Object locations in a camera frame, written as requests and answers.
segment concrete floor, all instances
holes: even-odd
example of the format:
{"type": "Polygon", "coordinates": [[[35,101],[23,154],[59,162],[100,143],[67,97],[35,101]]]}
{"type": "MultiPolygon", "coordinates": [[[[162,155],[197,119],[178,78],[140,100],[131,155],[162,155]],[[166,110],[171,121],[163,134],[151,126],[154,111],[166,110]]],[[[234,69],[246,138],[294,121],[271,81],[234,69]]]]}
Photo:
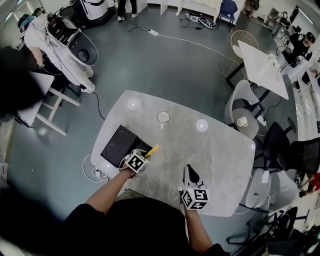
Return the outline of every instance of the concrete floor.
{"type": "MultiPolygon", "coordinates": [[[[236,59],[230,46],[232,30],[228,33],[225,23],[222,22],[216,30],[182,28],[185,21],[180,21],[175,12],[175,9],[168,9],[160,16],[160,8],[148,7],[134,22],[145,30],[153,29],[160,35],[188,39],[236,59]]],[[[179,103],[223,122],[225,106],[232,93],[221,71],[223,57],[189,42],[153,36],[139,29],[128,32],[132,27],[127,21],[118,23],[114,16],[105,25],[85,31],[99,51],[93,79],[102,115],[108,115],[125,90],[134,90],[179,103]]],[[[250,32],[263,52],[275,52],[276,44],[267,28],[241,15],[235,29],[250,32]]],[[[231,68],[234,69],[235,65],[225,60],[225,72],[231,68]]],[[[234,83],[239,79],[240,74],[234,78],[234,83]]],[[[254,91],[259,96],[264,89],[255,88],[254,91]]],[[[282,100],[276,110],[270,111],[269,126],[277,121],[286,127],[287,117],[296,121],[289,84],[288,94],[289,100],[282,100]]],[[[263,105],[267,109],[279,100],[279,96],[270,93],[263,105]]],[[[17,125],[8,179],[24,195],[39,200],[55,215],[65,218],[103,184],[89,181],[82,171],[83,159],[91,153],[103,120],[98,113],[96,97],[83,94],[80,107],[65,102],[53,121],[67,131],[66,137],[39,120],[35,120],[34,128],[17,125]]],[[[265,134],[267,130],[261,127],[259,132],[265,134]]],[[[93,168],[90,161],[85,167],[88,173],[93,168]]],[[[246,222],[257,222],[262,216],[250,211],[230,218],[201,218],[213,242],[233,252],[238,247],[227,245],[225,239],[244,234],[246,222]]]]}

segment table top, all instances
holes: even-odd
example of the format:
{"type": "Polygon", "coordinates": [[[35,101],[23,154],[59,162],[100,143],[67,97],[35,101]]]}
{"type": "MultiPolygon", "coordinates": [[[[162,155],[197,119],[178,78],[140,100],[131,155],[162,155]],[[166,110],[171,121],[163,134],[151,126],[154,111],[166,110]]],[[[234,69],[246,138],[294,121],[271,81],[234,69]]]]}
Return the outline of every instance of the table top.
{"type": "MultiPolygon", "coordinates": [[[[46,95],[55,77],[49,74],[41,74],[41,73],[35,73],[35,72],[30,72],[30,73],[33,76],[34,80],[39,85],[43,94],[46,95]]],[[[19,117],[24,122],[26,122],[29,126],[31,126],[36,118],[36,115],[40,109],[41,104],[42,104],[42,100],[38,101],[36,104],[34,104],[33,106],[27,109],[19,110],[18,111],[19,117]]]]}
{"type": "Polygon", "coordinates": [[[284,78],[278,68],[270,66],[268,55],[240,40],[238,43],[248,79],[288,100],[284,78]]]}
{"type": "Polygon", "coordinates": [[[199,213],[222,217],[234,213],[252,171],[256,146],[251,139],[188,107],[127,90],[106,117],[91,156],[92,164],[112,178],[119,171],[100,154],[120,125],[150,146],[160,146],[149,167],[125,188],[179,208],[178,187],[190,164],[202,174],[210,193],[210,202],[199,213]],[[157,120],[162,111],[170,116],[163,130],[157,120]]]}

